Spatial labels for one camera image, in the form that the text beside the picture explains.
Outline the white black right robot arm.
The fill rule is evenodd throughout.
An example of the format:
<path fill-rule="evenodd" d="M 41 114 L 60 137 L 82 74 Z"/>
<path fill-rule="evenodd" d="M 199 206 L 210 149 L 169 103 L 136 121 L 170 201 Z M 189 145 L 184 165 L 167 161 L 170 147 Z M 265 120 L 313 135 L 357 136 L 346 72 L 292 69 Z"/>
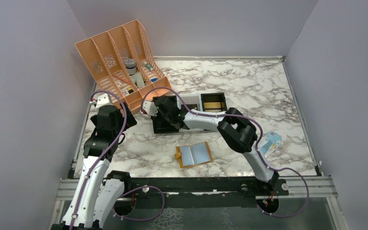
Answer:
<path fill-rule="evenodd" d="M 156 115 L 177 129 L 199 128 L 219 132 L 233 151 L 244 156 L 259 183 L 274 189 L 279 174 L 258 151 L 260 138 L 256 134 L 256 126 L 239 110 L 233 107 L 217 113 L 188 110 L 185 105 L 178 107 L 167 96 L 154 99 L 153 103 L 157 110 Z"/>

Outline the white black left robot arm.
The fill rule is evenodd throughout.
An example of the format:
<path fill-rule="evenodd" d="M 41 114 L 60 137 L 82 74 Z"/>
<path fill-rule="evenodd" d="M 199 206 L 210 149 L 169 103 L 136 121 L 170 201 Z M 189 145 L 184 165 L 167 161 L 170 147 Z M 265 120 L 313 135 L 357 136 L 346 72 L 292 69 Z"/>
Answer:
<path fill-rule="evenodd" d="M 116 200 L 131 187 L 130 174 L 115 171 L 103 182 L 123 132 L 137 124 L 125 103 L 96 105 L 95 128 L 83 146 L 81 175 L 71 204 L 53 230 L 101 230 Z"/>

